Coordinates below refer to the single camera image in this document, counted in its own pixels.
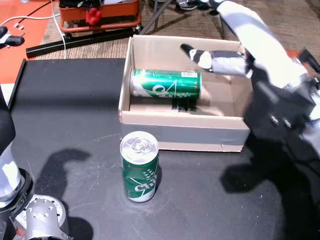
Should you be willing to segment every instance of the brown carpet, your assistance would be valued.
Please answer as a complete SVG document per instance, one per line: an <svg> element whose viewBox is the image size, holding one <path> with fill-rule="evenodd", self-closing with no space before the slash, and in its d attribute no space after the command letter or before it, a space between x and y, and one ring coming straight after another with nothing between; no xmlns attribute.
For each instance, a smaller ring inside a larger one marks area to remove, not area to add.
<svg viewBox="0 0 320 240"><path fill-rule="evenodd" d="M153 15L148 0L140 0L142 25L145 26ZM235 0L256 11L270 27L286 49L301 50L306 47L320 62L320 2L319 0ZM221 25L210 10L176 11L170 5L160 16L158 27L150 28L148 34L186 36L221 39ZM53 20L50 20L43 43L60 40ZM124 58L128 39L120 39L71 48L67 50L69 59L76 58ZM36 59L63 59L63 51L38 56Z"/></svg>

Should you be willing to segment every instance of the black cable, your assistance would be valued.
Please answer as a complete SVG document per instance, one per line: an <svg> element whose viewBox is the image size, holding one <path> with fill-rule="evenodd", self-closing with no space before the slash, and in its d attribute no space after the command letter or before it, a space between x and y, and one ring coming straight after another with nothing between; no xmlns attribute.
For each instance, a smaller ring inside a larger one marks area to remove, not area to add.
<svg viewBox="0 0 320 240"><path fill-rule="evenodd" d="M51 4L51 1L48 1L47 3L41 5L40 7L38 7L37 9L35 9L34 11L32 11L31 13L29 13L27 15L27 17L29 17L30 15L34 14L36 11L42 9L43 7L47 6L48 4ZM20 21L18 21L18 24L20 24L23 20L25 20L25 18L22 18Z"/></svg>

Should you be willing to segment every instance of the can lid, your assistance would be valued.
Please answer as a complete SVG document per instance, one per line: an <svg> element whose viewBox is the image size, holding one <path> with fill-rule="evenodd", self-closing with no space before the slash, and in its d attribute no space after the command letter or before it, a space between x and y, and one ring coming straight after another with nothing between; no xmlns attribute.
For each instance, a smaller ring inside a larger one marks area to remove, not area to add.
<svg viewBox="0 0 320 240"><path fill-rule="evenodd" d="M150 163L158 155L157 139L145 131L133 131L122 139L120 152L129 163L143 165Z"/></svg>

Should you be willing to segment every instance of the beverage can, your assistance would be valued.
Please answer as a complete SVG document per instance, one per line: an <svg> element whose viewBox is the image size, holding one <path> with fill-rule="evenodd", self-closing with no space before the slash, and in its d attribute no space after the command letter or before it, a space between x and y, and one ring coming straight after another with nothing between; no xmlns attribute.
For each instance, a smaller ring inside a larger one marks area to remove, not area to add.
<svg viewBox="0 0 320 240"><path fill-rule="evenodd" d="M148 132L134 131L120 143L122 177L126 196L145 202L156 191L159 144Z"/></svg>
<svg viewBox="0 0 320 240"><path fill-rule="evenodd" d="M199 98L202 78L199 72L135 69L130 93L136 97Z"/></svg>

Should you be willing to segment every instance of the barcode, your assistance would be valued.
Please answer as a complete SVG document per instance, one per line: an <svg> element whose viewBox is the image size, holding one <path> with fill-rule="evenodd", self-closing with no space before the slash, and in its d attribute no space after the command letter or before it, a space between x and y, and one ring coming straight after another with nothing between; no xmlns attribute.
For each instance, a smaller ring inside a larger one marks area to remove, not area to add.
<svg viewBox="0 0 320 240"><path fill-rule="evenodd" d="M181 72L181 77L197 78L198 77L198 73L191 72L191 71L183 71L183 72Z"/></svg>

